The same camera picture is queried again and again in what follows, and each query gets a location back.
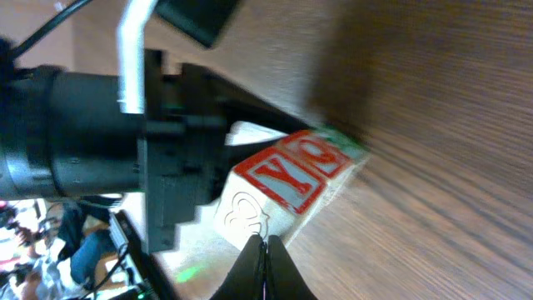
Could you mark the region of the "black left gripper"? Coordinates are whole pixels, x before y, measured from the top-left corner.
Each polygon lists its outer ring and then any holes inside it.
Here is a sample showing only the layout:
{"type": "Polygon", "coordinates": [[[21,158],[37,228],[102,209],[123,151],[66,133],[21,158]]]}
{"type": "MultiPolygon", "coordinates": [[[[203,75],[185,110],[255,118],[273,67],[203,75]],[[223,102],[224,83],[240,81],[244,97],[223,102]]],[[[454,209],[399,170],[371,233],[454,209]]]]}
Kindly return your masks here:
{"type": "Polygon", "coordinates": [[[171,250],[176,225],[209,203],[216,180],[222,194],[231,169],[278,139],[225,145],[227,121],[254,123],[282,133],[311,126],[234,82],[195,64],[177,75],[162,71],[163,54],[144,52],[145,112],[139,142],[145,193],[145,253],[171,250]]]}

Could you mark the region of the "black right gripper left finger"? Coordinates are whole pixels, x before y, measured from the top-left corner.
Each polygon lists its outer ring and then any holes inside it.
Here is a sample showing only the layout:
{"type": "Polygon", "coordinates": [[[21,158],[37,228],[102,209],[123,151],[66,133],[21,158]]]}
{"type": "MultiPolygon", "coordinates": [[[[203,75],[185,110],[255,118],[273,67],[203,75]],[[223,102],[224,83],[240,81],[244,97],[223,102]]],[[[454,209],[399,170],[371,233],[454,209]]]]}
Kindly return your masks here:
{"type": "Polygon", "coordinates": [[[252,235],[211,300],[263,299],[266,243],[252,235]]]}

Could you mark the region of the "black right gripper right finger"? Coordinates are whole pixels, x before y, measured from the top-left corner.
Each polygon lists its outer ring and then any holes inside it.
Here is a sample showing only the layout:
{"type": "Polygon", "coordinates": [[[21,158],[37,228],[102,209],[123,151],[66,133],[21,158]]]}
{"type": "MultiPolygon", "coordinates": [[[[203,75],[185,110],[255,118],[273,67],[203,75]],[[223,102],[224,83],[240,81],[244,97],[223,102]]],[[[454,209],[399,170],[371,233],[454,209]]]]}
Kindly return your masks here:
{"type": "Polygon", "coordinates": [[[266,299],[317,300],[278,236],[267,241],[266,299]]]}

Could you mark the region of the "blue lettered wooden block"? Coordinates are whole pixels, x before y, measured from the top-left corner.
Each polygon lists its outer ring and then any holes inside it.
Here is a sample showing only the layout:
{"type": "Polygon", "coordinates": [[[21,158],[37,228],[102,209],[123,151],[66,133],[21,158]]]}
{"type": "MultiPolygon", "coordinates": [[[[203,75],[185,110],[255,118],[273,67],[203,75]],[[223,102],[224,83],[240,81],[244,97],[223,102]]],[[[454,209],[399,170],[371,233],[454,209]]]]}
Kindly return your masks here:
{"type": "Polygon", "coordinates": [[[268,147],[233,167],[213,227],[242,250],[253,235],[289,245],[315,212],[326,180],[303,161],[268,147]]]}

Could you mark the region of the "green R wooden block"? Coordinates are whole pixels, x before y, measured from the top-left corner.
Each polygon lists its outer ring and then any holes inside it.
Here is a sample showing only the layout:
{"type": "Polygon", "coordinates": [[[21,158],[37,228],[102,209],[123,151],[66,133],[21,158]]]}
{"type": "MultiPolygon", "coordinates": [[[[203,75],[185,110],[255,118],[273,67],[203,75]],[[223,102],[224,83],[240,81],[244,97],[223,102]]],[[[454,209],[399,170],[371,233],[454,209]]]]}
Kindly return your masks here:
{"type": "Polygon", "coordinates": [[[321,138],[325,138],[329,143],[337,147],[342,153],[347,155],[355,165],[355,173],[358,173],[369,160],[368,149],[362,146],[352,137],[348,137],[343,132],[331,126],[322,126],[316,129],[321,138]]]}

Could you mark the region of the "blue edged wooden block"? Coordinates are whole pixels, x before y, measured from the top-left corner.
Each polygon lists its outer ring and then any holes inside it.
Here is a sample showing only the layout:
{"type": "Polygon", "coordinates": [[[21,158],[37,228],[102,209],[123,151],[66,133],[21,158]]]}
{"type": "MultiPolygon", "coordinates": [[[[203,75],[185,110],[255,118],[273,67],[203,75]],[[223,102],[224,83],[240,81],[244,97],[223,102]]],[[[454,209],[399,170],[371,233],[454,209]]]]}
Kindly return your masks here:
{"type": "Polygon", "coordinates": [[[284,137],[276,145],[304,162],[326,181],[321,205],[332,203],[356,169],[356,162],[327,136],[314,130],[302,130],[284,137]]]}

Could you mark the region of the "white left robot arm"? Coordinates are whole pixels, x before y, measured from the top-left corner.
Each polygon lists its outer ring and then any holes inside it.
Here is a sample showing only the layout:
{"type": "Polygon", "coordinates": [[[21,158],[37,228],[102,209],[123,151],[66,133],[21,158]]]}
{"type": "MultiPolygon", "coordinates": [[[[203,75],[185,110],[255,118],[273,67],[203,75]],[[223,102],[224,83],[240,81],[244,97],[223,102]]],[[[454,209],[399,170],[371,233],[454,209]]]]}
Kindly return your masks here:
{"type": "Polygon", "coordinates": [[[1,43],[1,197],[145,195],[146,253],[173,249],[176,226],[217,198],[230,169],[264,142],[228,146],[243,121],[282,133],[306,124],[212,70],[184,63],[162,72],[162,52],[145,52],[147,105],[121,112],[117,77],[43,65],[16,67],[1,43]]]}

